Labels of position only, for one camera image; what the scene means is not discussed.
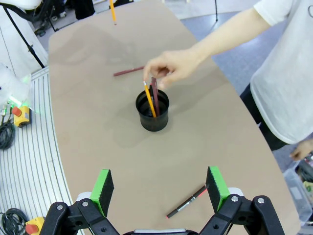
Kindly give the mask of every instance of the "red emergency stop button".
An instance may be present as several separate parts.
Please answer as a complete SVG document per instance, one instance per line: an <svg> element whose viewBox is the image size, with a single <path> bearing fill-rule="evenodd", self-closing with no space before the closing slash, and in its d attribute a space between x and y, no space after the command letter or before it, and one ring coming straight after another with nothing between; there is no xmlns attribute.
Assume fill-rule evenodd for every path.
<svg viewBox="0 0 313 235"><path fill-rule="evenodd" d="M34 234L34 233L37 233L39 231L37 225L35 224L26 224L26 232L28 234Z"/></svg>
<svg viewBox="0 0 313 235"><path fill-rule="evenodd" d="M18 116L18 117L19 117L20 115L22 115L22 111L21 111L18 107L16 107L16 106L13 107L12 113L13 113L14 115Z"/></svg>

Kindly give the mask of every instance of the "white t-shirt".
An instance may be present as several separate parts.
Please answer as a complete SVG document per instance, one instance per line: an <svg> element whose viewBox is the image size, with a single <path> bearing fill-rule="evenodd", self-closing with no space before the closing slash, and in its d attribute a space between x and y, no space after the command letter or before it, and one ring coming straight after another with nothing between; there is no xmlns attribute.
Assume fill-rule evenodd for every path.
<svg viewBox="0 0 313 235"><path fill-rule="evenodd" d="M313 132L313 0L261 0L254 8L286 29L251 80L254 101L271 132L297 143Z"/></svg>

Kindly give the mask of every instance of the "green gripper pad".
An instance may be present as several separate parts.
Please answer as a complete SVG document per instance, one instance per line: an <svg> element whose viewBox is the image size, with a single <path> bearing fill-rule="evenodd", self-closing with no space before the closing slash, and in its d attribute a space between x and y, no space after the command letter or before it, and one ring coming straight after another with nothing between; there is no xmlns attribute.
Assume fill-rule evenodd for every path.
<svg viewBox="0 0 313 235"><path fill-rule="evenodd" d="M217 166L209 166L206 177L210 200L216 213L222 206L224 200L230 195L227 185Z"/></svg>
<svg viewBox="0 0 313 235"><path fill-rule="evenodd" d="M90 199L97 205L99 211L107 217L108 209L114 190L110 170L101 170L91 192Z"/></svg>

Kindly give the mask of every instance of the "striped floor mat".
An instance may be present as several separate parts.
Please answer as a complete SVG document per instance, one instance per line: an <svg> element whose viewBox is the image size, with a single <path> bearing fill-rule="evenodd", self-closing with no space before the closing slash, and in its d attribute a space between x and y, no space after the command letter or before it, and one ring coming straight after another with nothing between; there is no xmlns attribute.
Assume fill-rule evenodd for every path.
<svg viewBox="0 0 313 235"><path fill-rule="evenodd" d="M32 124L16 128L12 146L0 151L0 211L18 208L29 219L46 216L56 201L72 204L54 131L49 68L32 75L31 88Z"/></svg>

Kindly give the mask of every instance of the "black pants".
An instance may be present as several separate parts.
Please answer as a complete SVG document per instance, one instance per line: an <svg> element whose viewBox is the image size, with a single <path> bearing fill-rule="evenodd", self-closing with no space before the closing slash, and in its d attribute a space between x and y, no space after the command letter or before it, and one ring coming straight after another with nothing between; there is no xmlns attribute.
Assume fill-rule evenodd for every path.
<svg viewBox="0 0 313 235"><path fill-rule="evenodd" d="M72 0L76 19L81 20L94 14L92 0Z"/></svg>
<svg viewBox="0 0 313 235"><path fill-rule="evenodd" d="M258 107L256 106L254 99L251 94L250 84L246 87L244 92L240 95L241 100L249 110L256 124L260 123L260 131L262 132L266 142L268 143L270 149L276 150L286 145L285 142L278 139L268 128L264 122Z"/></svg>

